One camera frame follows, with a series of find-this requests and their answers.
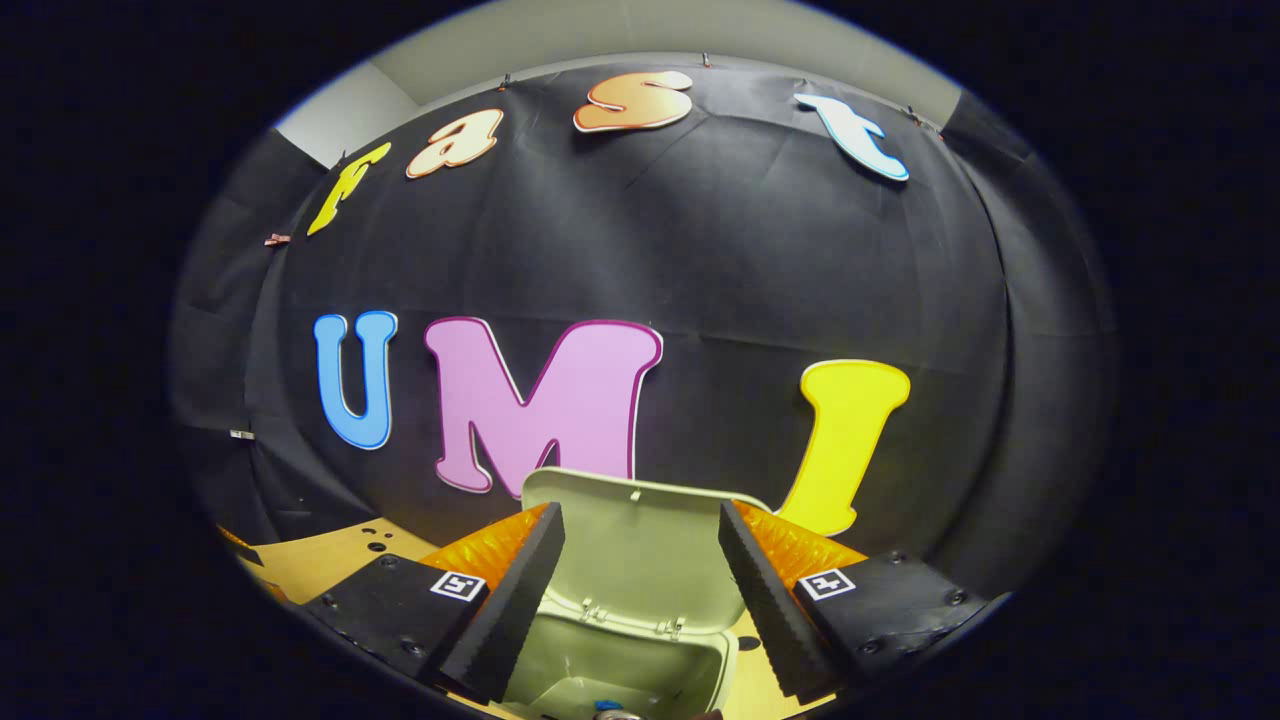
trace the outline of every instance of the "wooden surface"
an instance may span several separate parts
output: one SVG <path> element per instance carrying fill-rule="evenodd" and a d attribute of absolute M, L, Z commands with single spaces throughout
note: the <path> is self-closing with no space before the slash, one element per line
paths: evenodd
<path fill-rule="evenodd" d="M 374 532 L 367 533 L 366 528 Z M 376 557 L 379 552 L 369 550 L 371 542 L 385 544 L 385 552 L 410 559 L 419 559 L 439 550 L 394 523 L 379 518 L 332 533 L 253 546 L 253 550 L 262 559 L 262 566 L 243 560 L 241 565 L 255 577 L 274 583 L 291 602 L 301 605 L 314 600 Z M 742 614 L 732 632 L 740 638 L 759 638 L 750 612 Z M 778 720 L 817 707 L 835 697 L 828 696 L 809 705 L 800 705 L 795 698 L 783 697 L 763 647 L 740 651 L 737 653 L 737 670 L 728 682 L 728 700 L 721 708 L 724 720 Z M 494 717 L 521 720 L 520 716 L 500 707 L 481 706 L 452 693 L 449 697 L 463 705 L 480 708 Z"/>

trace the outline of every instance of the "pink letter m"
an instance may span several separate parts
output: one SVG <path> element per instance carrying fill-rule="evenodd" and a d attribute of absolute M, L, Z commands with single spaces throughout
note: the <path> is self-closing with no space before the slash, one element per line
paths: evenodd
<path fill-rule="evenodd" d="M 525 477 L 559 447 L 559 464 L 630 478 L 636 404 L 644 375 L 662 360 L 662 336 L 616 320 L 564 331 L 526 402 L 479 318 L 444 318 L 422 336 L 440 374 L 444 457 L 435 473 L 467 492 L 489 492 L 493 478 L 476 461 L 484 443 L 498 479 L 520 498 Z"/>

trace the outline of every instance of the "black fabric backdrop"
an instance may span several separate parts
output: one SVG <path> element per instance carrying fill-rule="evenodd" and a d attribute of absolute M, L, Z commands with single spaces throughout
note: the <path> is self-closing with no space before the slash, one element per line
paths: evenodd
<path fill-rule="evenodd" d="M 177 442 L 210 515 L 250 543 L 282 534 L 270 491 L 287 466 L 228 434 L 251 425 L 244 404 L 250 332 L 273 252 L 325 168 L 271 129 L 253 143 L 210 202 L 178 282 L 169 334 L 169 386 Z M 316 532 L 332 529 L 323 525 Z"/>
<path fill-rule="evenodd" d="M 32 68 L 10 78 L 24 181 L 10 209 L 13 315 L 15 337 L 42 351 L 19 352 L 14 374 L 35 433 L 18 438 L 5 503 L 22 618 L 9 715 L 392 716 L 422 702 L 452 716 L 348 660 L 361 653 L 333 656 L 252 592 L 195 503 L 159 382 L 180 256 L 234 156 L 289 99 L 448 9 L 12 10 L 6 49 Z M 837 12 L 988 99 L 1052 160 L 1097 232 L 1124 338 L 1119 421 L 1088 514 L 972 647 L 841 715 L 1258 715 L 1275 687 L 1249 651 L 1274 605 L 1260 520 L 1276 474 L 1275 243 L 1267 136 L 1249 132 L 1265 105 L 1249 100 L 1270 96 L 1274 13 Z M 694 61 L 698 45 L 684 47 Z M 960 154 L 956 129 L 945 135 Z"/>
<path fill-rule="evenodd" d="M 590 87 L 641 69 L 689 74 L 689 117 L 653 131 L 573 128 Z M 849 159 L 795 92 L 838 97 L 879 124 L 881 147 L 910 179 L 891 184 Z M 504 113 L 493 150 L 404 177 L 435 129 L 486 108 Z M 449 315 L 484 318 L 527 395 L 572 323 L 631 320 L 664 338 L 639 406 L 637 478 L 778 507 L 812 429 L 803 370 L 842 357 L 887 363 L 910 377 L 911 395 L 884 427 L 854 500 L 856 523 L 836 539 L 925 553 L 980 592 L 1009 589 L 1092 475 L 1114 327 L 1087 232 L 1025 143 L 968 95 L 943 137 L 804 78 L 598 65 L 461 100 L 349 149 L 347 159 L 392 142 L 326 228 L 305 237 L 340 167 L 310 188 L 297 183 L 288 247 L 261 247 L 265 225 L 238 236 L 261 278 L 237 286 L 256 302 L 250 323 L 236 315 L 248 334 L 174 336 L 187 347 L 175 357 L 191 363 L 216 356 L 210 342 L 241 348 L 250 338 L 239 389 L 253 443 L 223 439 L 244 427 L 228 427 L 243 419 L 238 398 L 200 406 L 187 397 L 204 391 L 198 368 L 175 373 L 186 378 L 174 386 L 179 420 L 221 428 L 218 442 L 247 452 L 228 451 L 236 466 L 197 473 L 197 486 L 214 516 L 251 543 L 376 515 L 451 542 L 518 502 L 500 486 L 471 495 L 436 479 L 436 369 L 422 329 Z M 259 172 L 283 172 L 270 164 Z M 188 274 L 207 263 L 201 245 L 224 240 L 197 238 Z M 352 322 L 367 310 L 399 316 L 388 359 L 393 434 L 374 452 L 329 428 L 312 337 L 319 315 Z M 356 413 L 360 352 L 348 337 L 343 383 Z"/>

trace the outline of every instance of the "ceiling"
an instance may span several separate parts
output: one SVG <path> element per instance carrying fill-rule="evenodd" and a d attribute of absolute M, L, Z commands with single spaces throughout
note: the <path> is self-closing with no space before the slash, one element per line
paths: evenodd
<path fill-rule="evenodd" d="M 371 61 L 419 105 L 472 86 L 626 53 L 750 59 L 836 79 L 941 127 L 960 87 L 847 22 L 785 0 L 498 0 L 453 15 Z M 545 65 L 559 64 L 557 68 Z"/>

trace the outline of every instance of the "blue letter u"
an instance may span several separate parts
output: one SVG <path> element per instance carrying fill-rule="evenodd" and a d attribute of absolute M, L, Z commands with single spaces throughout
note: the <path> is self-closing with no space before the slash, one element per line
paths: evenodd
<path fill-rule="evenodd" d="M 396 334 L 396 315 L 385 310 L 356 318 L 356 336 L 365 348 L 365 414 L 357 416 L 347 409 L 342 392 L 342 338 L 347 337 L 347 319 L 342 315 L 316 319 L 316 369 L 324 416 L 342 439 L 361 450 L 378 450 L 392 434 L 387 342 Z"/>

